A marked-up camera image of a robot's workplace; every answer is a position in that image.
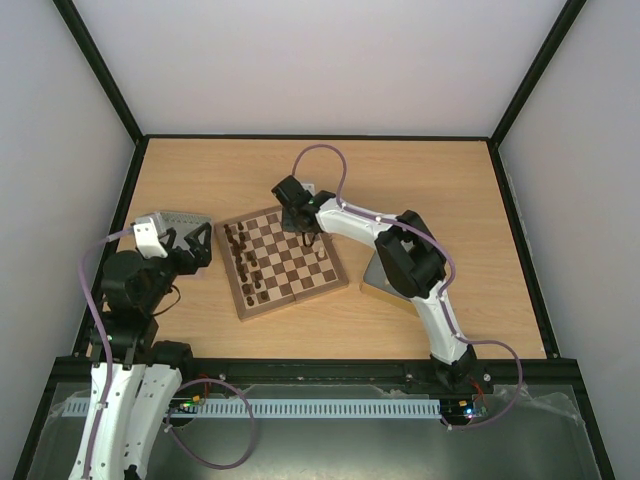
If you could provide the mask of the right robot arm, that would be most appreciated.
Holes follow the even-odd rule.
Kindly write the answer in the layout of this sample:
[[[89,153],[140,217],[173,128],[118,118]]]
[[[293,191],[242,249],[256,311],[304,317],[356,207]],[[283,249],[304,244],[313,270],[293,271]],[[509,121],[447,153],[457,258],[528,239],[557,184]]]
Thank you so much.
[[[422,321],[438,384],[455,392],[470,381],[476,354],[448,298],[445,264],[450,258],[416,212],[382,214],[324,190],[313,195],[292,175],[272,194],[300,232],[342,235],[374,248],[391,287],[409,299]]]

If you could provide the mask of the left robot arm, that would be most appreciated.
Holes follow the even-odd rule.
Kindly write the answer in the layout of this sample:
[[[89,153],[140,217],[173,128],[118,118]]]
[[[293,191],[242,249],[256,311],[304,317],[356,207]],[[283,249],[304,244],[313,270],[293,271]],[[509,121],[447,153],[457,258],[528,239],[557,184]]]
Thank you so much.
[[[179,276],[212,260],[212,225],[179,232],[151,216],[98,241],[131,235],[135,248],[111,255],[102,269],[100,307],[85,287],[94,320],[91,390],[72,479],[143,479],[170,400],[189,376],[193,354],[186,343],[156,341],[163,298]]]

